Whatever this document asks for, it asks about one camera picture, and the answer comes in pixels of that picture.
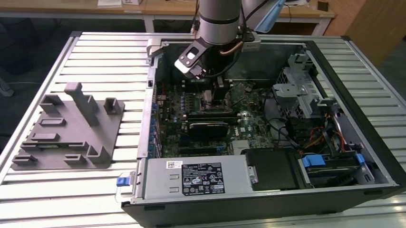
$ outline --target paper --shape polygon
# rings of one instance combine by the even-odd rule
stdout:
[[[295,7],[295,6],[306,5],[306,3],[307,3],[306,0],[295,0],[295,1],[286,2],[285,5],[289,5],[290,7]]]
[[[120,8],[122,0],[99,0],[98,8]]]

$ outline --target motherboard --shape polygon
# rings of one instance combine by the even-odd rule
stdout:
[[[163,86],[158,96],[163,157],[235,155],[243,149],[274,147],[263,113],[269,89],[257,88],[250,82],[231,85],[221,104],[205,103],[205,94],[191,93],[182,86]],[[218,125],[207,134],[227,133],[191,137],[189,130],[202,123]]]

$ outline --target power supply label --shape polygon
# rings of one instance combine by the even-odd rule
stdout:
[[[182,165],[182,193],[186,196],[226,193],[222,163]]]

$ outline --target blue latch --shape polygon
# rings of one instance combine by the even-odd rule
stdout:
[[[130,186],[130,177],[119,177],[116,179],[116,186],[118,187]]]
[[[359,162],[359,165],[363,165],[363,163],[366,163],[366,159],[363,158],[362,154],[357,154],[357,159],[358,159],[358,162]]]
[[[302,163],[305,167],[326,165],[323,156],[318,154],[303,157]]]
[[[152,144],[148,145],[148,152],[152,152],[155,149],[155,146]]]

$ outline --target metal slotted table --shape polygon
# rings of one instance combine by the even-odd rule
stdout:
[[[139,227],[116,202],[115,180],[136,168],[143,99],[150,66],[150,38],[191,38],[189,34],[76,33],[59,55],[44,84],[0,156],[0,227]],[[309,40],[301,36],[262,39]],[[339,78],[406,168],[406,103],[351,43],[341,37],[311,37]],[[40,114],[44,94],[63,100],[67,82],[82,82],[96,100],[116,97],[126,113],[115,143],[114,163],[104,170],[14,171],[19,146]],[[330,96],[331,91],[322,81]],[[123,201],[131,187],[122,189]],[[194,227],[405,227],[406,196],[370,201],[343,213],[205,224]]]

